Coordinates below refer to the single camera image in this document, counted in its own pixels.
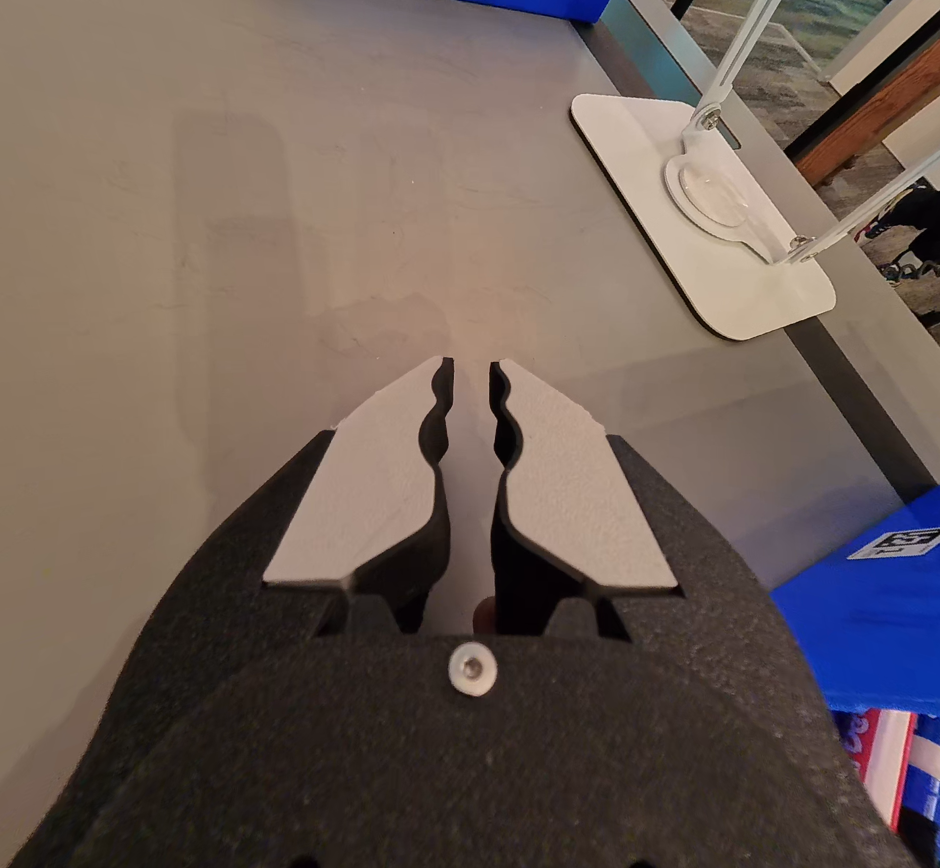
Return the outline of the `printed red white box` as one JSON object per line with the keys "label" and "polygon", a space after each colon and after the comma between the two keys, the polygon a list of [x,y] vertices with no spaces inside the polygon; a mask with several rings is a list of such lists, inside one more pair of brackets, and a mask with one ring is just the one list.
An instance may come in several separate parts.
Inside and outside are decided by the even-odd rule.
{"label": "printed red white box", "polygon": [[894,709],[831,711],[840,744],[887,826],[938,865],[939,719]]}

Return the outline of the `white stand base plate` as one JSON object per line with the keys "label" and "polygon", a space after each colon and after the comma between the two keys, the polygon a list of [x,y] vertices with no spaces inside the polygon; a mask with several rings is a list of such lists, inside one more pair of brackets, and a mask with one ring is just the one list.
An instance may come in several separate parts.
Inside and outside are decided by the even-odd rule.
{"label": "white stand base plate", "polygon": [[663,177],[672,157],[728,159],[727,167],[739,163],[746,168],[718,130],[697,124],[692,106],[580,94],[571,102],[570,115],[675,287],[709,331],[744,342],[836,307],[836,290],[814,260],[800,261],[790,251],[782,263],[764,263],[745,246],[708,235],[672,202]]}

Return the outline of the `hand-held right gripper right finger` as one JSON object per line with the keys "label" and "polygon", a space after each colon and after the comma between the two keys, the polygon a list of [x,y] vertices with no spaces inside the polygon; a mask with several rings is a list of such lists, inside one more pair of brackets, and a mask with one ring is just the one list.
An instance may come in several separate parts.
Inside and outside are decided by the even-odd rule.
{"label": "hand-held right gripper right finger", "polygon": [[541,634],[566,599],[680,591],[605,427],[513,359],[489,368],[502,466],[491,528],[500,634]]}

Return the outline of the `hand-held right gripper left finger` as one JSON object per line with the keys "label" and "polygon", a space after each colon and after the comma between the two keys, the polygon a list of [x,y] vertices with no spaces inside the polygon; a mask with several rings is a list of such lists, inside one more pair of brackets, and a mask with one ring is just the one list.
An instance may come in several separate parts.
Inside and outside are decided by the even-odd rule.
{"label": "hand-held right gripper left finger", "polygon": [[441,462],[453,389],[454,359],[433,356],[328,433],[263,573],[267,587],[378,596],[403,633],[417,633],[450,558]]}

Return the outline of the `clear plastic suction mount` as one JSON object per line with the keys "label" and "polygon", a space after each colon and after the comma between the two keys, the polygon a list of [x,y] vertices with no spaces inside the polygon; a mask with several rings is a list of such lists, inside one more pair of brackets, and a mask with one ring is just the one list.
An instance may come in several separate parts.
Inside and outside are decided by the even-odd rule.
{"label": "clear plastic suction mount", "polygon": [[728,162],[692,154],[670,158],[663,177],[672,202],[708,235],[743,245],[764,263],[784,262],[792,227],[750,171]]}

